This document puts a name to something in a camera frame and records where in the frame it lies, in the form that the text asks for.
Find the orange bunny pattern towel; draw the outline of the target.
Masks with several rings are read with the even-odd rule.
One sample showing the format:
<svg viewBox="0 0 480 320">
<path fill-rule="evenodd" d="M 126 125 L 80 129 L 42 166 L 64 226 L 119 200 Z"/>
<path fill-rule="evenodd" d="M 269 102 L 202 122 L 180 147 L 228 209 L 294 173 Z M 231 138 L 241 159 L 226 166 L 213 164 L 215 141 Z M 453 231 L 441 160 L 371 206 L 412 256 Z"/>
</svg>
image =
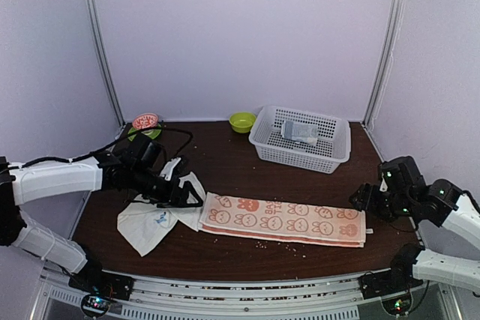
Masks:
<svg viewBox="0 0 480 320">
<path fill-rule="evenodd" d="M 221 196 L 208 193 L 199 229 L 267 241 L 362 248 L 365 213 L 350 208 Z"/>
</svg>

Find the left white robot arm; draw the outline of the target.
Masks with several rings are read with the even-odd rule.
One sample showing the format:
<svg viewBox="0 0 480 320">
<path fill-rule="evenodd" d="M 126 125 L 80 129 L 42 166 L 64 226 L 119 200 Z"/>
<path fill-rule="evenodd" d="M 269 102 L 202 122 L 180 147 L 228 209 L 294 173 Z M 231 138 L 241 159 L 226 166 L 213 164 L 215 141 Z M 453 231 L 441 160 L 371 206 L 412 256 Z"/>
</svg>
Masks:
<svg viewBox="0 0 480 320">
<path fill-rule="evenodd" d="M 78 192 L 133 190 L 140 198 L 134 208 L 197 209 L 205 192 L 192 173 L 176 175 L 183 162 L 174 157 L 162 170 L 152 167 L 162 152 L 161 144 L 138 134 L 128 147 L 113 152 L 99 149 L 74 159 L 45 157 L 10 164 L 1 159 L 1 245 L 14 246 L 57 264 L 92 293 L 108 285 L 101 263 L 86 248 L 33 220 L 21 207 L 38 199 Z"/>
</svg>

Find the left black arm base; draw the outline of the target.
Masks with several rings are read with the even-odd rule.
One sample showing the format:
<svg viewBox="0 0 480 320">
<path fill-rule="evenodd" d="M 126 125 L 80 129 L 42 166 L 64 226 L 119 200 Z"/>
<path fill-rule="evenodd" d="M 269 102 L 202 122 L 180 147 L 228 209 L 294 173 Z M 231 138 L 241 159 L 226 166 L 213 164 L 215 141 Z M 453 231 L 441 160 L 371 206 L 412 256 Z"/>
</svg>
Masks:
<svg viewBox="0 0 480 320">
<path fill-rule="evenodd" d="M 66 274 L 71 288 L 113 300 L 128 301 L 134 286 L 132 277 L 104 271 L 95 259 L 87 259 L 78 273 Z"/>
</svg>

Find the white towel blue print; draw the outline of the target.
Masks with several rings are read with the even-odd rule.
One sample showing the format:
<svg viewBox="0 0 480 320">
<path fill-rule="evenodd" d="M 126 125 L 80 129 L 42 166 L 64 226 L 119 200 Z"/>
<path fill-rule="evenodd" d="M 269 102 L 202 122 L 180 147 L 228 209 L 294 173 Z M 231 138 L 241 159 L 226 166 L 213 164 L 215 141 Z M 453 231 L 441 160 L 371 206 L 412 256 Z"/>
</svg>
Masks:
<svg viewBox="0 0 480 320">
<path fill-rule="evenodd" d="M 177 222 L 198 232 L 202 209 L 157 208 L 138 195 L 117 216 L 117 230 L 143 257 L 168 235 Z"/>
</svg>

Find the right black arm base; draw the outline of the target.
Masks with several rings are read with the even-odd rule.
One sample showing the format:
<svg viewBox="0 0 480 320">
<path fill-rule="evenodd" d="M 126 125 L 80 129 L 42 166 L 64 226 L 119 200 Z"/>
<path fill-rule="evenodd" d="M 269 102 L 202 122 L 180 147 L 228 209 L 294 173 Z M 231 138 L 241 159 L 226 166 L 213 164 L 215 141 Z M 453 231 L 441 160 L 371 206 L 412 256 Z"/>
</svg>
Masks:
<svg viewBox="0 0 480 320">
<path fill-rule="evenodd" d="M 358 283 L 365 300 L 383 297 L 421 286 L 422 280 L 413 277 L 413 265 L 424 247 L 406 244 L 396 253 L 386 271 L 366 273 L 359 277 Z"/>
</svg>

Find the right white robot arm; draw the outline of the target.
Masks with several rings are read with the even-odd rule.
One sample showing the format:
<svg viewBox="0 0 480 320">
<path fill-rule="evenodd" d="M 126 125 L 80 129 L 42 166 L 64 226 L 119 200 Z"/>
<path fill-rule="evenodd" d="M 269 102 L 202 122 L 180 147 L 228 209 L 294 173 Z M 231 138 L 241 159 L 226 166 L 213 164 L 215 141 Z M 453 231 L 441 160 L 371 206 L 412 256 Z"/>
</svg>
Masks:
<svg viewBox="0 0 480 320">
<path fill-rule="evenodd" d="M 440 178 L 427 184 L 411 156 L 378 167 L 379 183 L 362 184 L 349 198 L 357 211 L 387 223 L 407 217 L 427 222 L 439 235 L 423 244 L 405 244 L 386 271 L 365 274 L 364 298 L 402 292 L 430 280 L 479 293 L 479 204 L 467 190 Z"/>
</svg>

